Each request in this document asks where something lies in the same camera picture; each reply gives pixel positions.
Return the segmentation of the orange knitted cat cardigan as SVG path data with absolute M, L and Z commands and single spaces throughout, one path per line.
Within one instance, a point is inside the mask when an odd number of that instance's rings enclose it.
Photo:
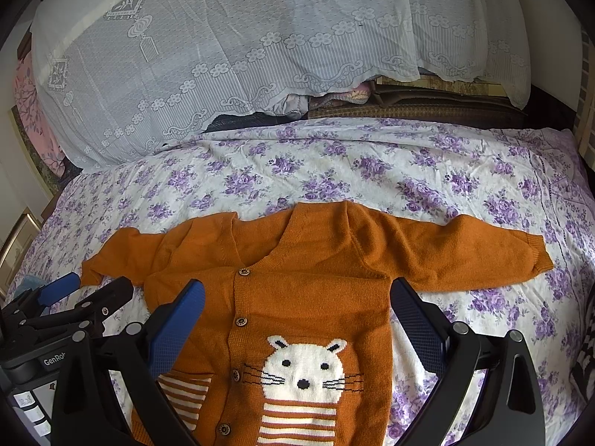
M 150 310 L 192 280 L 206 306 L 158 382 L 202 445 L 379 445 L 392 398 L 389 290 L 516 285 L 553 268 L 544 239 L 472 216 L 440 226 L 351 201 L 258 220 L 118 230 L 84 285 L 128 278 Z

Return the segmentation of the light blue fuzzy cloth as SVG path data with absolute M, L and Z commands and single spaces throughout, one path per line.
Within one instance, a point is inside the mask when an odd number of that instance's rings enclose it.
M 14 290 L 14 296 L 18 297 L 21 293 L 25 291 L 36 290 L 40 287 L 45 286 L 46 284 L 47 282 L 44 279 L 40 279 L 31 275 L 25 275 L 22 278 L 21 283 Z

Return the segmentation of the pink floral hanging cloth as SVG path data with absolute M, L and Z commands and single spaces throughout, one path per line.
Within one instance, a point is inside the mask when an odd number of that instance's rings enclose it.
M 30 51 L 18 61 L 13 81 L 13 95 L 24 131 L 41 161 L 56 176 L 65 173 L 65 154 L 61 151 L 38 101 Z

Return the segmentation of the white lace cover cloth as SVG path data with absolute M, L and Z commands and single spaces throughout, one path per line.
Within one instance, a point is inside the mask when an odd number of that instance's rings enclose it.
M 44 0 L 38 102 L 75 165 L 187 141 L 222 115 L 302 116 L 375 77 L 501 85 L 530 97 L 518 0 Z

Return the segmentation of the stacked folded blankets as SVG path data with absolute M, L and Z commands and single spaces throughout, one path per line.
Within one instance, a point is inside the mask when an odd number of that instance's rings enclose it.
M 478 129 L 521 128 L 527 115 L 507 98 L 501 85 L 481 81 L 446 82 L 435 75 L 401 83 L 378 77 L 344 92 L 322 97 L 291 96 L 281 116 L 252 113 L 215 119 L 209 132 L 288 124 L 298 119 L 394 118 L 460 124 Z

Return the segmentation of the gold picture frame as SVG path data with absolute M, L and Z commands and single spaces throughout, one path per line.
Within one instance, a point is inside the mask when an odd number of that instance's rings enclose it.
M 0 286 L 1 295 L 8 293 L 10 283 L 18 272 L 34 239 L 40 233 L 41 224 L 29 209 L 23 210 L 1 248 Z

